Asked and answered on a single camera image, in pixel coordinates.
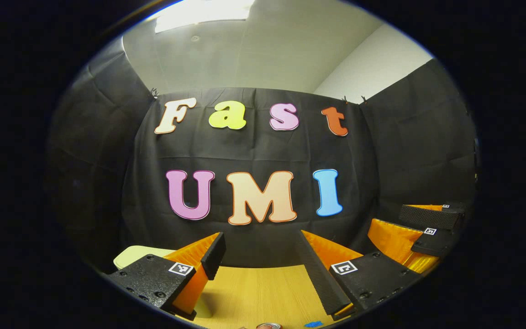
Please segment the screw hole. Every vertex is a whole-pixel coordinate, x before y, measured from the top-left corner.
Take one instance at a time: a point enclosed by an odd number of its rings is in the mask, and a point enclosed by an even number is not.
[[[360,299],[367,299],[369,297],[371,297],[371,293],[369,293],[369,292],[361,293],[360,296],[358,296],[358,298],[360,298]]]

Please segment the orange letter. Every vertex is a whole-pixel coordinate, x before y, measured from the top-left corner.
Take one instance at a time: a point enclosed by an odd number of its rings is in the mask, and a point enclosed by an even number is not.
[[[340,125],[340,120],[344,120],[344,114],[338,113],[335,107],[323,109],[322,114],[326,116],[328,128],[334,135],[346,136],[348,134],[348,129]]]
[[[228,183],[232,185],[232,216],[228,222],[232,225],[247,225],[251,217],[247,215],[247,206],[259,223],[265,220],[267,210],[273,202],[273,212],[269,220],[274,223],[293,221],[298,217],[292,208],[290,182],[294,174],[289,171],[272,173],[265,191],[261,192],[250,173],[230,173]]]
[[[154,133],[171,133],[175,131],[176,126],[174,126],[174,118],[178,123],[184,120],[186,115],[186,110],[188,107],[193,108],[196,106],[196,98],[186,98],[185,100],[179,101],[170,101],[165,103],[165,111],[163,111],[163,116],[161,117],[161,122],[159,126],[155,128]]]

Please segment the blue letter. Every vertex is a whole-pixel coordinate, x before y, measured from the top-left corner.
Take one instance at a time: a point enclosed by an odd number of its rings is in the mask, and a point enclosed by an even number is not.
[[[338,171],[334,169],[316,170],[313,177],[320,186],[320,208],[316,211],[319,216],[332,216],[342,211],[342,206],[338,204],[336,194],[336,177]]]

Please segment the pink letter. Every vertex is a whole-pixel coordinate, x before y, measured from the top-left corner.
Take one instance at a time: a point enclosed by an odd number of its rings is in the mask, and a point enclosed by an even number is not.
[[[293,104],[275,104],[269,110],[273,119],[269,120],[269,124],[275,130],[294,130],[299,125],[299,119],[294,114],[297,112]]]
[[[188,175],[183,170],[170,170],[165,173],[169,181],[169,205],[180,217],[196,221],[203,219],[210,212],[210,181],[215,179],[215,173],[199,170],[194,173],[198,182],[198,205],[189,208],[184,204],[184,181]]]

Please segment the ceiling light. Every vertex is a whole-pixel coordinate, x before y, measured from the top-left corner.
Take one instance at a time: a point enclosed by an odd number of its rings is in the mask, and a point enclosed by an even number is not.
[[[182,0],[154,15],[155,33],[205,21],[244,21],[255,0]]]

